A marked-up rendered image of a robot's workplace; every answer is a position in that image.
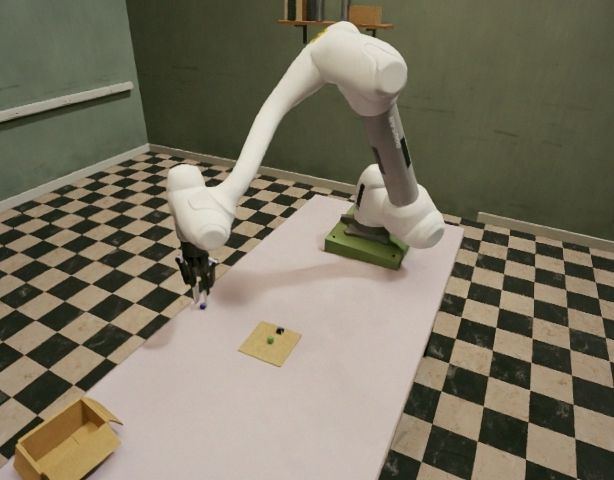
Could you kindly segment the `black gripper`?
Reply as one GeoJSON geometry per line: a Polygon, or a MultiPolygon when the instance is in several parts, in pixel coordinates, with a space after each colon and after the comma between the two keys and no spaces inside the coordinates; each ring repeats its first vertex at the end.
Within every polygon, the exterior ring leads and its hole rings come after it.
{"type": "Polygon", "coordinates": [[[197,283],[198,280],[197,280],[197,275],[196,275],[196,267],[197,267],[198,271],[200,272],[200,276],[202,280],[205,306],[208,306],[209,302],[211,301],[210,295],[209,295],[210,288],[212,288],[215,283],[215,272],[216,272],[216,264],[218,262],[218,259],[216,258],[212,259],[208,251],[199,249],[197,246],[195,246],[191,242],[183,242],[180,240],[180,243],[181,243],[182,255],[179,254],[175,258],[175,261],[179,266],[184,283],[185,285],[191,286],[193,297],[194,297],[194,303],[198,304],[200,300],[200,295],[199,295],[199,288],[198,288],[198,283],[197,283]],[[188,263],[188,268],[187,268],[185,261],[188,263]],[[207,261],[209,262],[209,266],[210,266],[209,278],[208,278],[208,274],[206,270],[207,261]]]}

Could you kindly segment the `tan square mat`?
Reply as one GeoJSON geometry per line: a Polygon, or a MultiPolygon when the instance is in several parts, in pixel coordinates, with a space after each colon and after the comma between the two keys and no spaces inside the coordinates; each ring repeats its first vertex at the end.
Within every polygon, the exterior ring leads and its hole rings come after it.
{"type": "Polygon", "coordinates": [[[280,335],[278,327],[261,321],[237,351],[281,368],[302,334],[284,328],[280,335]],[[269,336],[274,337],[272,344],[267,343],[269,336]]]}

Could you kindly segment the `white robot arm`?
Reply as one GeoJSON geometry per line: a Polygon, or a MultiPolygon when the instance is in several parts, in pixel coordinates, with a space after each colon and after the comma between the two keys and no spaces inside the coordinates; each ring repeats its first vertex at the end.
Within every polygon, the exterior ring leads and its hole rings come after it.
{"type": "Polygon", "coordinates": [[[349,224],[344,234],[383,245],[389,244],[392,234],[418,249],[431,248],[441,240],[445,223],[427,191],[417,185],[396,105],[407,80],[406,63],[389,44],[352,33],[359,31],[342,21],[323,30],[303,49],[258,113],[224,182],[205,187],[199,169],[191,165],[169,171],[167,198],[179,240],[206,251],[227,242],[236,206],[280,121],[327,82],[337,84],[360,114],[377,162],[358,181],[354,213],[341,214],[340,220],[349,224]]]}

